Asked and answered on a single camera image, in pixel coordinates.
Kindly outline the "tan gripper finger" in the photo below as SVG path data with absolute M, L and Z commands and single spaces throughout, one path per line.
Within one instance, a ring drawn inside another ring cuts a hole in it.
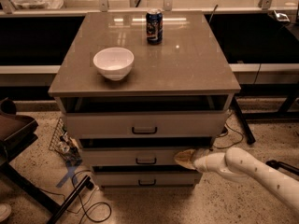
M 194 158 L 197 155 L 196 149 L 186 149 L 174 156 L 175 163 L 189 170 L 195 170 Z

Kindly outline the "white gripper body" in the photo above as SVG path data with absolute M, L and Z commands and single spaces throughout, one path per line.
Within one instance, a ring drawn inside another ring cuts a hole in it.
M 192 164 L 201 173 L 214 172 L 224 174 L 228 170 L 223 152 L 208 153 L 207 151 L 199 150 L 192 156 Z

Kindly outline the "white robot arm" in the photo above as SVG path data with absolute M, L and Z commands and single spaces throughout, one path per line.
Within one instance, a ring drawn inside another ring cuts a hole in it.
M 230 147 L 216 153 L 203 148 L 187 149 L 177 153 L 174 160 L 184 168 L 199 173 L 213 172 L 234 182 L 251 177 L 299 215 L 299 182 L 262 163 L 242 148 Z

